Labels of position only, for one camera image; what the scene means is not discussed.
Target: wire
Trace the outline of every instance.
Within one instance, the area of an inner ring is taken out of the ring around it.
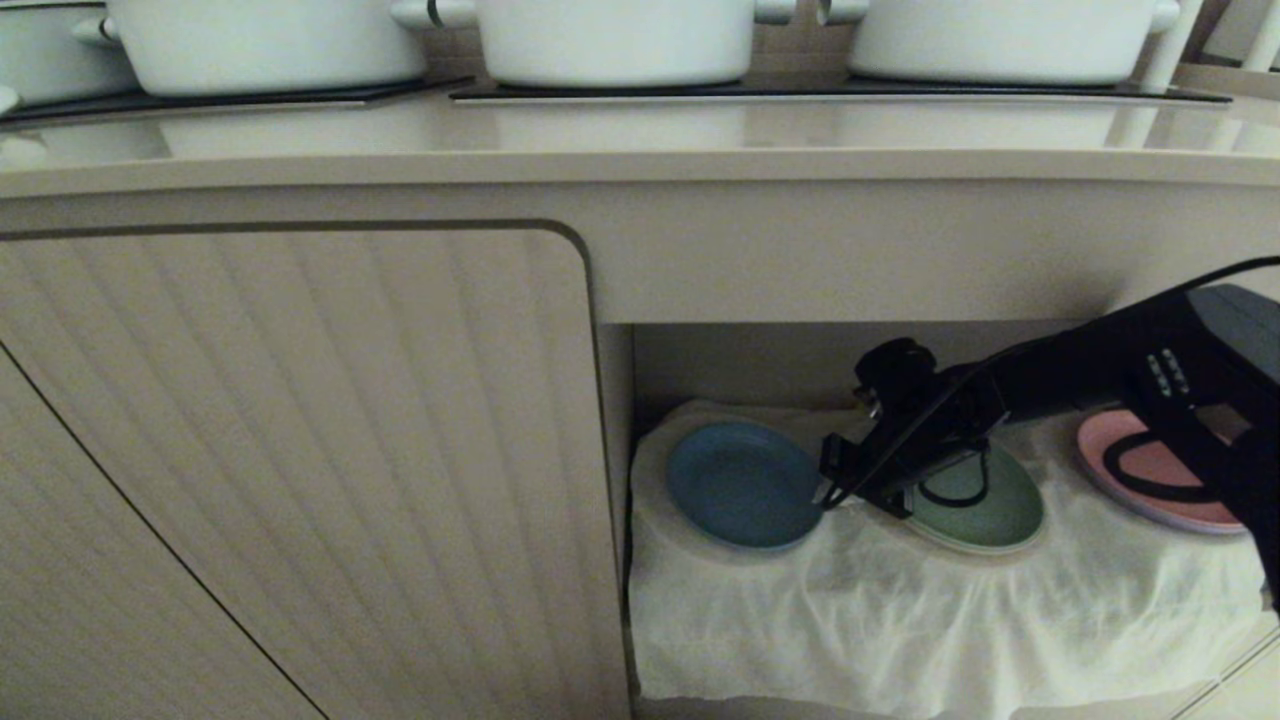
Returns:
[[[987,500],[987,493],[991,492],[991,464],[988,461],[988,457],[991,457],[991,443],[984,439],[982,442],[982,450],[978,451],[978,466],[982,474],[982,487],[979,487],[978,492],[970,495],[969,497],[945,497],[931,491],[929,480],[936,479],[938,477],[937,471],[934,471],[934,474],[931,475],[929,478],[920,480],[919,484],[920,495],[924,496],[924,500],[928,500],[934,505],[941,505],[942,507],[952,507],[956,510],[973,507],[974,505],[978,505],[983,500]]]
[[[858,492],[859,488],[861,488],[863,486],[865,486],[867,483],[869,483],[872,480],[872,478],[874,478],[876,474],[881,470],[881,468],[883,468],[884,464],[888,462],[890,457],[892,457],[893,454],[896,454],[904,445],[906,445],[906,441],[911,439],[911,436],[914,436],[915,432],[919,430],[920,427],[924,425],[924,423],[927,423],[929,420],[929,418],[932,418],[933,414],[938,411],[940,407],[942,407],[943,405],[946,405],[946,402],[948,400],[951,400],[952,397],[955,397],[955,395],[957,392],[960,392],[960,389],[964,388],[969,383],[969,380],[972,380],[973,378],[975,378],[978,375],[978,373],[980,373],[980,372],[986,370],[987,368],[989,368],[993,363],[996,363],[998,360],[1004,360],[1005,357],[1009,357],[1010,355],[1015,355],[1015,354],[1019,354],[1019,352],[1025,352],[1025,351],[1030,350],[1032,347],[1036,347],[1038,345],[1050,342],[1052,340],[1057,340],[1059,337],[1061,337],[1061,336],[1064,336],[1066,333],[1073,333],[1073,332],[1082,331],[1084,328],[1088,328],[1088,327],[1098,324],[1098,323],[1101,323],[1103,320],[1107,320],[1110,318],[1115,318],[1116,315],[1128,314],[1128,313],[1135,310],[1137,307],[1144,307],[1144,306],[1155,304],[1155,302],[1161,302],[1164,300],[1167,300],[1169,297],[1172,297],[1175,295],[1180,295],[1180,293],[1196,290],[1197,287],[1203,287],[1203,286],[1206,286],[1206,284],[1208,284],[1211,282],[1217,282],[1220,279],[1229,278],[1231,275],[1238,275],[1240,273],[1247,273],[1249,270],[1257,270],[1257,269],[1261,269],[1261,268],[1272,268],[1272,266],[1280,266],[1280,255],[1267,255],[1267,256],[1262,256],[1262,258],[1254,258],[1252,260],[1244,260],[1242,263],[1235,263],[1233,265],[1228,265],[1225,268],[1220,268],[1220,269],[1213,270],[1211,273],[1204,273],[1203,275],[1192,278],[1192,279],[1189,279],[1189,281],[1187,281],[1187,282],[1184,282],[1181,284],[1174,286],[1174,287],[1171,287],[1171,288],[1169,288],[1166,291],[1157,292],[1156,295],[1153,295],[1153,296],[1151,296],[1151,297],[1148,297],[1146,300],[1135,302],[1135,304],[1133,304],[1133,305],[1130,305],[1128,307],[1121,307],[1120,310],[1116,310],[1115,313],[1108,313],[1108,314],[1106,314],[1106,315],[1103,315],[1101,318],[1096,318],[1093,320],[1089,320],[1088,323],[1084,323],[1083,325],[1080,325],[1078,328],[1073,328],[1070,331],[1064,331],[1061,333],[1056,333],[1056,334],[1051,334],[1051,336],[1046,336],[1046,337],[1041,337],[1041,338],[1036,338],[1036,340],[1029,340],[1029,341],[1025,341],[1025,342],[1020,342],[1020,343],[1014,345],[1011,347],[1006,347],[1005,350],[1001,350],[1000,352],[996,352],[995,355],[991,355],[989,357],[987,357],[987,359],[984,359],[984,360],[982,360],[979,363],[975,363],[968,370],[965,370],[965,373],[963,375],[960,375],[956,379],[956,382],[951,383],[950,387],[947,387],[941,393],[938,393],[938,396],[933,400],[933,402],[931,402],[924,410],[922,410],[920,414],[916,415],[915,419],[911,420],[911,423],[908,427],[902,428],[902,432],[900,432],[897,434],[897,437],[893,438],[893,442],[890,443],[888,450],[886,450],[884,454],[881,455],[876,460],[876,464],[872,465],[872,469],[867,471],[867,475],[864,475],[863,479],[855,487],[852,487],[852,488],[841,488],[840,486],[835,486],[833,484],[831,488],[828,488],[826,497],[823,497],[823,500],[822,500],[823,509],[824,510],[831,510],[831,509],[838,506],[841,502],[844,502],[845,500],[847,500],[850,495]]]

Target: white pot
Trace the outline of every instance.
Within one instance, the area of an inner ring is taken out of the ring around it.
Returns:
[[[1012,85],[1115,85],[1133,74],[1176,0],[820,0],[823,24],[859,23],[858,74]]]
[[[104,17],[93,3],[0,4],[0,114],[136,90],[124,53],[97,35]]]
[[[489,74],[531,87],[733,82],[754,23],[786,24],[796,0],[430,0],[439,27],[479,24]]]
[[[430,26],[421,3],[397,22],[390,0],[106,0],[105,32],[151,95],[360,87],[426,72],[421,38],[404,27]]]

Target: ribbed cabinet door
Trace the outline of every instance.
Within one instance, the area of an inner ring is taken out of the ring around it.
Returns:
[[[628,715],[566,238],[29,241],[0,286],[0,337],[330,717]]]
[[[320,717],[3,354],[0,717]]]

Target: pink plate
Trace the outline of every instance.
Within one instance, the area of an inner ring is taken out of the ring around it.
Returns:
[[[1076,439],[1093,484],[1129,510],[1162,525],[1215,536],[1243,533],[1244,525],[1221,502],[1187,503],[1157,500],[1124,487],[1102,464],[1102,454],[1117,441],[1147,432],[1147,425],[1128,410],[1094,415],[1080,425]],[[1153,442],[1126,452],[1120,460],[1126,473],[1167,486],[1203,483],[1164,443]]]

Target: white towel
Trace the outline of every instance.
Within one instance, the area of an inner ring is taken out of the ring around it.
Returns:
[[[865,503],[828,512],[799,547],[740,552],[700,536],[666,496],[675,445],[755,421],[817,456],[860,438],[860,413],[691,402],[645,437],[632,466],[631,630],[645,698],[740,696],[906,719],[1006,719],[1185,688],[1260,614],[1248,536],[1169,529],[1116,506],[1078,470],[1082,418],[1004,430],[1047,519],[1006,557],[943,548]]]

